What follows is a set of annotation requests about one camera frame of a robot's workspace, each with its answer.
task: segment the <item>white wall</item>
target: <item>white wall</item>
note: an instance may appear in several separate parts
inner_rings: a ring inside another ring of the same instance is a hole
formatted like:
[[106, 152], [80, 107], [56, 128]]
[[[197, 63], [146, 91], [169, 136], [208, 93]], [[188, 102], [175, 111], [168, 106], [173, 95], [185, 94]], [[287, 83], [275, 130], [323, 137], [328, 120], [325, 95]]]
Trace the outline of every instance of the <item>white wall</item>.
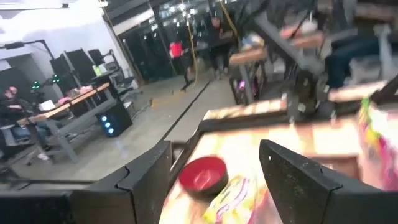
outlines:
[[6, 60], [0, 60], [0, 71], [11, 68], [10, 64]]
[[[47, 0], [25, 0], [29, 3], [43, 3]], [[86, 52], [99, 49], [102, 54], [113, 49], [116, 59], [123, 70], [129, 65], [123, 53], [115, 45], [114, 39], [102, 18], [102, 9], [96, 7], [97, 0], [77, 0], [71, 9], [22, 11], [12, 18], [4, 27], [6, 33], [12, 34], [12, 38], [3, 39], [0, 43], [44, 39], [55, 57], [62, 52], [83, 48]], [[49, 55], [41, 44], [26, 45], [16, 52], [19, 54], [31, 54], [44, 77], [53, 74], [50, 66]], [[13, 57], [14, 50], [0, 50], [0, 59], [7, 56]], [[106, 62], [112, 61], [112, 57], [106, 57]]]

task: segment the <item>jeans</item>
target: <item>jeans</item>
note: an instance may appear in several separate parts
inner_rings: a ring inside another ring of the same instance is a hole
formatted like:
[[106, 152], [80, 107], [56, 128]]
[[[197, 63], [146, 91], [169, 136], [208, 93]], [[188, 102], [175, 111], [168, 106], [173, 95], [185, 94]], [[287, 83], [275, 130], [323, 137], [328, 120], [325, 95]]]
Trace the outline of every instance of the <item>jeans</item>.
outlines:
[[[58, 128], [62, 127], [61, 122], [54, 121], [54, 123]], [[36, 126], [37, 132], [39, 133], [39, 144], [42, 147], [45, 147], [47, 145], [45, 138], [47, 136], [51, 135], [50, 129], [49, 129], [49, 127], [47, 127], [45, 122], [38, 122], [35, 124], [35, 126]], [[24, 137], [30, 136], [29, 130], [25, 127], [14, 127], [14, 128], [12, 128], [12, 133], [14, 134], [14, 136], [16, 138], [24, 138]]]
[[[390, 39], [393, 52], [398, 52], [398, 42]], [[332, 52], [325, 59], [330, 88], [340, 88], [350, 75], [349, 63], [353, 58], [379, 55], [379, 39], [375, 35], [352, 35], [331, 44]]]
[[230, 44], [223, 44], [213, 47], [210, 50], [210, 61], [211, 66], [214, 70], [218, 70], [217, 57], [221, 56], [223, 58], [223, 68], [228, 68], [229, 65], [229, 50], [231, 49]]

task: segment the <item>person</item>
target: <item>person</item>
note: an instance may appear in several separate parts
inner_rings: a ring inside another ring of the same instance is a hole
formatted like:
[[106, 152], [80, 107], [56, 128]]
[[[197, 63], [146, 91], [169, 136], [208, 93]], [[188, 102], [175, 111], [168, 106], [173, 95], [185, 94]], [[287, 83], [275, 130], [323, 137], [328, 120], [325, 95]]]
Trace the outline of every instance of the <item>person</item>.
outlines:
[[[223, 75], [228, 74], [229, 66], [229, 50], [233, 45], [233, 41], [229, 41], [233, 38], [233, 32], [229, 25], [221, 22], [219, 18], [211, 18], [211, 36], [213, 38], [212, 45], [215, 45], [210, 49], [210, 61], [213, 67], [215, 78], [220, 79], [221, 73]], [[222, 57], [223, 59], [223, 70], [220, 71], [218, 68], [217, 58]]]
[[[398, 33], [388, 36], [393, 53], [398, 52]], [[350, 62], [353, 58], [379, 55], [379, 37], [374, 34], [356, 34], [331, 43], [331, 54], [325, 58], [330, 88], [344, 86], [346, 77], [351, 76]]]
[[170, 44], [170, 56], [174, 60], [176, 72], [182, 72], [185, 83], [190, 82], [193, 76], [193, 57], [190, 34], [187, 26], [181, 26], [175, 36], [175, 42]]
[[[29, 137], [30, 132], [24, 126], [19, 126], [17, 121], [25, 118], [26, 116], [34, 115], [33, 108], [30, 103], [21, 98], [17, 99], [17, 88], [10, 87], [9, 89], [4, 91], [5, 100], [2, 100], [2, 116], [1, 116], [1, 125], [15, 125], [11, 131], [16, 138]], [[61, 128], [63, 125], [61, 122], [53, 120], [55, 125], [58, 128]], [[36, 130], [39, 134], [39, 142], [40, 146], [43, 150], [49, 151], [51, 146], [47, 143], [46, 137], [51, 135], [49, 127], [45, 122], [36, 122], [35, 124]], [[74, 137], [76, 134], [68, 134], [67, 137]]]

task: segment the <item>wall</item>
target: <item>wall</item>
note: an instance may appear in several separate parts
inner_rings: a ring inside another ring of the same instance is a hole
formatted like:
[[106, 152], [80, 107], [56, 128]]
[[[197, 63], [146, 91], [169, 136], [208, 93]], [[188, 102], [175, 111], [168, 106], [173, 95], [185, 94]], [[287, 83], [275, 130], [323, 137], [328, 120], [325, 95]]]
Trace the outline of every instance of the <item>wall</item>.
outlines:
[[0, 71], [11, 68], [6, 60], [0, 60]]
[[[35, 4], [48, 2], [46, 0], [27, 1]], [[73, 3], [74, 7], [71, 6], [71, 9], [22, 11], [4, 23], [7, 38], [0, 37], [0, 43], [43, 39], [55, 57], [64, 51], [80, 48], [86, 52], [91, 49], [99, 49], [102, 54], [113, 49], [120, 66], [123, 70], [127, 70], [129, 68], [127, 60], [115, 45], [107, 24], [102, 18], [102, 9], [96, 7], [96, 3], [97, 0], [78, 0]], [[41, 79], [53, 75], [49, 63], [50, 56], [40, 43], [26, 45], [21, 49], [0, 50], [0, 59], [24, 54], [31, 54], [33, 62], [42, 72]], [[112, 58], [106, 57], [105, 61], [110, 62]], [[57, 95], [62, 95], [59, 90], [55, 91]]]
[[[22, 55], [9, 58], [7, 59], [7, 62], [10, 66], [17, 67], [20, 71], [22, 71], [31, 83], [34, 81], [44, 82], [46, 79], [32, 55]], [[43, 89], [41, 89], [41, 91], [43, 91], [47, 100], [58, 101], [62, 95], [59, 88], [55, 85], [53, 88], [51, 86], [45, 86]]]

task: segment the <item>black pants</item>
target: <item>black pants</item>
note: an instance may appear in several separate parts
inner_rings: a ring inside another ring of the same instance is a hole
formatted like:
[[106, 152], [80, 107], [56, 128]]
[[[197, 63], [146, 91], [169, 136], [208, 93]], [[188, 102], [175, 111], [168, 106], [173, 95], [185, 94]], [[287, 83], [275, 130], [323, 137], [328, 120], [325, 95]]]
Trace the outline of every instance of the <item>black pants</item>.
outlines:
[[229, 66], [229, 50], [231, 49], [231, 44], [223, 44], [210, 49], [210, 61], [211, 66], [214, 70], [218, 69], [217, 57], [223, 58], [223, 68], [228, 68]]
[[186, 83], [188, 80], [188, 69], [193, 67], [193, 58], [190, 52], [185, 53], [183, 56], [174, 59], [174, 66], [178, 74], [184, 76]]
[[[351, 75], [350, 61], [367, 55], [379, 55], [379, 39], [374, 35], [352, 35], [331, 44], [332, 52], [325, 59], [330, 88], [340, 88]], [[398, 51], [398, 42], [391, 42], [393, 52]]]

